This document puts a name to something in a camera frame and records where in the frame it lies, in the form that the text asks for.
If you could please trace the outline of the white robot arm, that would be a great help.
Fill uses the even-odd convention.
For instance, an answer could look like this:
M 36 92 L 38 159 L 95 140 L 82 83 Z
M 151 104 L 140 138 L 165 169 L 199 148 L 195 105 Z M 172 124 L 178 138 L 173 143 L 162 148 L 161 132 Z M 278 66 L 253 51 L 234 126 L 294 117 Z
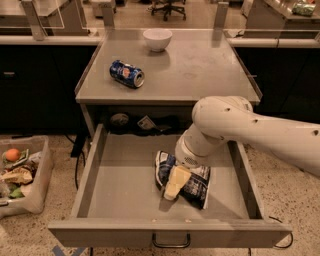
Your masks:
M 175 157 L 179 164 L 197 168 L 228 141 L 250 144 L 320 176 L 320 125 L 256 114 L 240 96 L 200 99 L 191 126 L 176 143 Z

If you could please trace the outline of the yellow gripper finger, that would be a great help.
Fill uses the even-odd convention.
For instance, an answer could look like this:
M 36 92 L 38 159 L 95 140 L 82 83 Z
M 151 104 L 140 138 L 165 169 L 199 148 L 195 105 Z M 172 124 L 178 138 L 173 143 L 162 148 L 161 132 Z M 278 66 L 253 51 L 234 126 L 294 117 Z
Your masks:
M 190 177 L 191 172 L 188 168 L 182 165 L 174 166 L 165 187 L 164 198 L 174 200 Z

